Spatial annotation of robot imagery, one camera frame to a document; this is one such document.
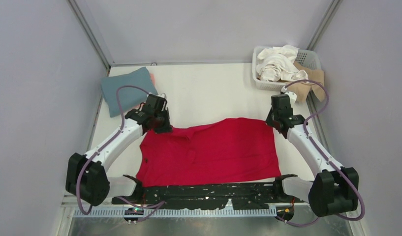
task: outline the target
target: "gray wall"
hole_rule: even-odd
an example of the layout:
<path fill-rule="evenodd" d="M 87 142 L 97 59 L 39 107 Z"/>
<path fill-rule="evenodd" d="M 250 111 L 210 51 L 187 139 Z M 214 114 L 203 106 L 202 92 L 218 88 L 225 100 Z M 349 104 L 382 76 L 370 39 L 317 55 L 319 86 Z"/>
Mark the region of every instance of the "gray wall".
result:
<path fill-rule="evenodd" d="M 306 48 L 331 2 L 77 1 L 115 64 L 251 62 L 258 45 Z"/>
<path fill-rule="evenodd" d="M 104 74 L 66 1 L 0 1 L 0 236 L 50 235 Z"/>
<path fill-rule="evenodd" d="M 402 235 L 402 0 L 344 1 L 317 53 L 338 160 L 360 174 L 371 236 Z"/>

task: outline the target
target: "teal towel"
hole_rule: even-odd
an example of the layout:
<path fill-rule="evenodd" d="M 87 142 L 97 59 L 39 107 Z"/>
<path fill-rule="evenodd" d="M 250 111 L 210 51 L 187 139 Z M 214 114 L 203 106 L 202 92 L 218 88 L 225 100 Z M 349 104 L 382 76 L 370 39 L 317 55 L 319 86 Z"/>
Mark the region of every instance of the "teal towel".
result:
<path fill-rule="evenodd" d="M 147 92 L 157 95 L 155 86 L 150 79 L 150 73 L 147 68 L 142 67 L 126 75 L 105 77 L 101 79 L 102 94 L 108 103 L 110 117 L 116 117 L 120 114 L 120 108 L 117 104 L 117 89 L 124 85 L 138 86 Z M 146 101 L 147 94 L 136 88 L 122 88 L 120 90 L 120 103 L 124 111 Z"/>

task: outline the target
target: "table surface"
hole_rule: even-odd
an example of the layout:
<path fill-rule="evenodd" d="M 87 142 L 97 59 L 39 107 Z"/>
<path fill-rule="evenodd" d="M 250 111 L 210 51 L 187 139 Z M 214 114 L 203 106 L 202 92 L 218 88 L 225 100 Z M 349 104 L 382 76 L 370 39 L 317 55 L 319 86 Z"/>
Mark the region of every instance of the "table surface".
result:
<path fill-rule="evenodd" d="M 141 66 L 111 68 L 109 76 L 130 73 Z M 271 108 L 271 96 L 277 91 L 256 89 L 251 78 L 251 63 L 184 64 L 147 66 L 155 76 L 155 87 L 167 95 L 171 124 L 179 128 L 215 123 L 225 118 L 265 120 Z M 306 103 L 295 103 L 294 114 L 309 116 Z M 102 101 L 92 147 L 100 144 L 121 123 L 120 116 L 111 118 L 108 105 Z M 309 128 L 315 133 L 312 121 Z M 296 148 L 276 130 L 275 144 L 281 173 L 296 174 L 314 180 L 312 172 Z M 108 170 L 109 177 L 135 176 L 142 154 L 143 137 L 132 143 Z M 273 181 L 273 178 L 258 180 Z"/>

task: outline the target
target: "plastic basket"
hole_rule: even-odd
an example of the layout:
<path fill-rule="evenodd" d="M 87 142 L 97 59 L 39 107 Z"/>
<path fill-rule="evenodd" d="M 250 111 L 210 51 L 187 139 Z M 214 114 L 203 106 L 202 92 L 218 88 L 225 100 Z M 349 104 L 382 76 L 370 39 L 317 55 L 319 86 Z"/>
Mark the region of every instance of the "plastic basket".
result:
<path fill-rule="evenodd" d="M 258 78 L 260 76 L 256 72 L 256 65 L 257 65 L 257 55 L 265 48 L 271 48 L 266 46 L 257 46 L 253 50 L 253 62 L 251 64 L 251 72 L 252 72 L 252 79 L 256 84 L 256 88 L 263 89 L 263 90 L 276 90 L 280 91 L 286 83 L 281 82 L 268 82 L 268 81 L 261 81 Z M 317 53 L 309 50 L 298 50 L 298 55 L 296 56 L 296 61 L 312 70 L 321 69 L 321 63 L 319 62 Z"/>

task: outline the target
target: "beige cloth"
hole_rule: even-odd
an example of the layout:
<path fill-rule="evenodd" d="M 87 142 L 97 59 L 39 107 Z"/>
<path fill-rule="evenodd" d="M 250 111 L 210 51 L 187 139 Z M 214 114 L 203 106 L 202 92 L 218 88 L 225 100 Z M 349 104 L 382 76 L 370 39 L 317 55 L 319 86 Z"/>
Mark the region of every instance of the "beige cloth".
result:
<path fill-rule="evenodd" d="M 324 71 L 322 70 L 311 70 L 309 68 L 301 66 L 299 63 L 294 62 L 294 66 L 298 70 L 304 70 L 308 74 L 308 79 L 317 81 L 321 83 L 324 86 Z M 314 91 L 315 96 L 318 98 L 318 100 L 323 101 L 325 99 L 325 93 L 324 90 L 315 84 L 312 83 L 305 83 L 305 82 L 299 82 L 294 85 L 291 85 L 288 87 L 288 90 L 291 92 L 294 92 L 297 95 L 297 101 L 299 102 L 305 102 L 307 99 L 309 91 Z"/>

